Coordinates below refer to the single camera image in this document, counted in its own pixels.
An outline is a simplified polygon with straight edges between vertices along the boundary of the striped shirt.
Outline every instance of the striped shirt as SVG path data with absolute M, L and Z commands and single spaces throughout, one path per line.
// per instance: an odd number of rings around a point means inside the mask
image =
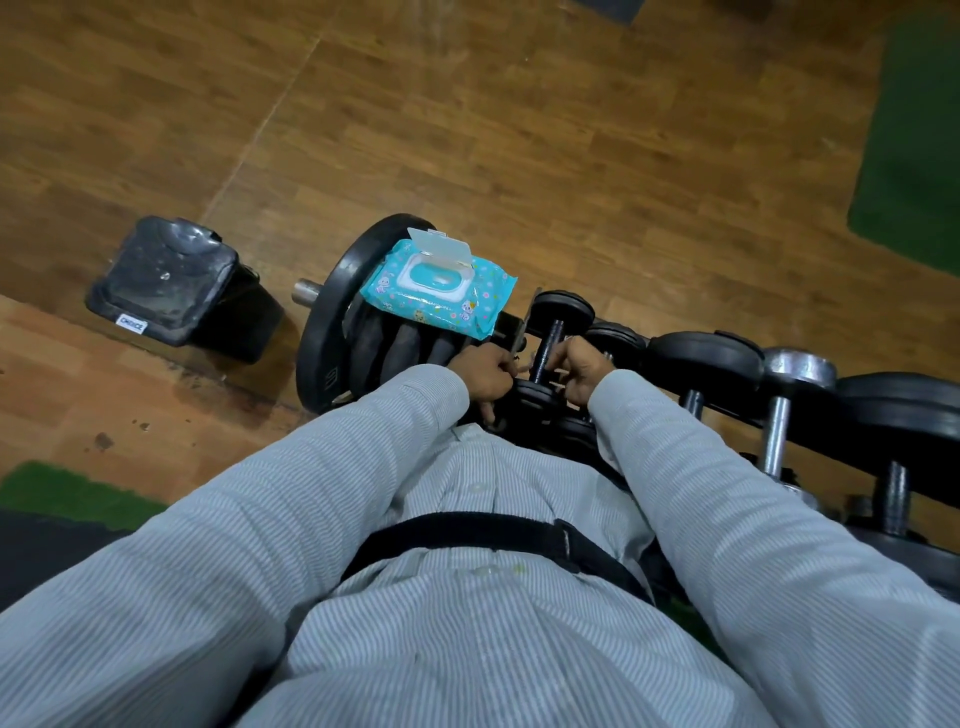
M 632 494 L 455 427 L 440 367 L 323 415 L 0 615 L 0 725 L 212 725 L 267 668 L 241 725 L 957 725 L 957 606 L 638 375 L 589 405 Z M 415 549 L 340 583 L 374 530 L 442 511 L 563 519 L 641 580 L 656 533 L 733 668 L 532 554 Z

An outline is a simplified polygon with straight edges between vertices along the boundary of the trash can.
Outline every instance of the trash can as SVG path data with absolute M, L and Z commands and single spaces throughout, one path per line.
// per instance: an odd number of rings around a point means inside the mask
M 283 307 L 216 232 L 189 220 L 144 217 L 120 246 L 86 307 L 172 347 L 192 344 L 253 364 Z

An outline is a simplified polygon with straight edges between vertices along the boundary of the metal bar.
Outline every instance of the metal bar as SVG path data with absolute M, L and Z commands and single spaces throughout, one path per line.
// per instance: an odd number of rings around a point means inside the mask
M 680 400 L 680 406 L 698 420 L 704 416 L 704 404 L 706 403 L 707 399 L 704 397 L 704 393 L 695 389 L 691 389 Z
M 776 480 L 780 480 L 780 471 L 783 469 L 783 450 L 789 422 L 790 400 L 786 397 L 772 398 L 767 422 L 763 426 L 763 459 L 760 461 L 760 469 Z
M 546 360 L 550 358 L 550 352 L 561 341 L 564 340 L 564 322 L 555 321 L 550 325 L 550 333 L 540 342 L 537 347 L 537 353 L 534 354 L 533 364 L 530 366 L 530 381 L 540 384 L 546 374 Z
M 898 462 L 876 480 L 874 519 L 888 536 L 906 536 L 910 521 L 910 473 Z
M 294 290 L 290 294 L 290 298 L 294 300 L 294 303 L 310 308 L 320 295 L 321 288 L 323 287 L 319 283 L 309 279 L 300 279 L 294 283 Z

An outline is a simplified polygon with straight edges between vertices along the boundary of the green mat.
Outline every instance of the green mat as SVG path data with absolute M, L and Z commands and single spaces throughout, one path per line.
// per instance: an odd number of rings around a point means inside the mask
M 960 276 L 960 23 L 923 14 L 887 42 L 850 229 Z
M 63 468 L 32 461 L 17 466 L 0 481 L 0 508 L 133 531 L 162 513 L 166 506 Z

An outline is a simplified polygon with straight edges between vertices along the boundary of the blue wipes package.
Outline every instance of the blue wipes package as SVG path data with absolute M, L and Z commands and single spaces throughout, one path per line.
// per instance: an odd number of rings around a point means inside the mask
M 516 278 L 442 232 L 408 232 L 361 289 L 367 303 L 478 340 L 493 334 Z

